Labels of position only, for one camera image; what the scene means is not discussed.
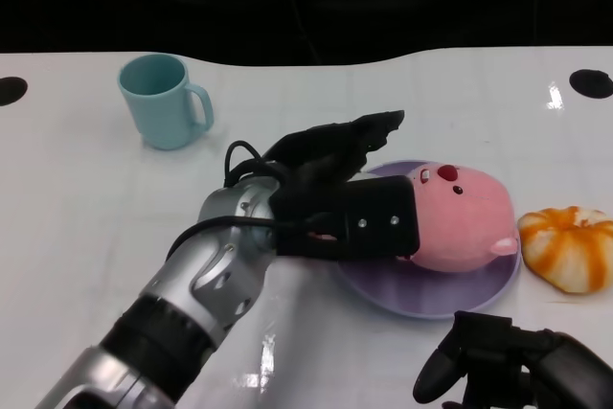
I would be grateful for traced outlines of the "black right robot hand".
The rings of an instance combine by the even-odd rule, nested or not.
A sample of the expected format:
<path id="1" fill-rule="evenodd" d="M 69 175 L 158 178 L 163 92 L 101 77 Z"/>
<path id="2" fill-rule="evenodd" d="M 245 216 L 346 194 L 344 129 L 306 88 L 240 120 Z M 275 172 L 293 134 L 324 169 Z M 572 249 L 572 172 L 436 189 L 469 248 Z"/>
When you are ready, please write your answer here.
<path id="1" fill-rule="evenodd" d="M 610 408 L 612 368 L 574 337 L 530 331 L 512 319 L 458 311 L 420 371 L 413 397 L 441 398 L 466 378 L 463 400 L 444 408 Z"/>

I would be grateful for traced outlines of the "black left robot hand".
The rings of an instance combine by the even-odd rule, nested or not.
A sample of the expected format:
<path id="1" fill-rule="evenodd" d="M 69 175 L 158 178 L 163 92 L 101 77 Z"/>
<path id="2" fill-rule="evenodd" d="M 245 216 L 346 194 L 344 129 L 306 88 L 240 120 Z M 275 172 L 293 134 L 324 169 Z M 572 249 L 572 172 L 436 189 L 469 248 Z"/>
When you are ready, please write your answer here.
<path id="1" fill-rule="evenodd" d="M 284 136 L 264 159 L 284 174 L 283 190 L 313 192 L 347 182 L 367 155 L 387 145 L 405 117 L 402 110 L 361 116 L 351 122 L 318 125 Z"/>

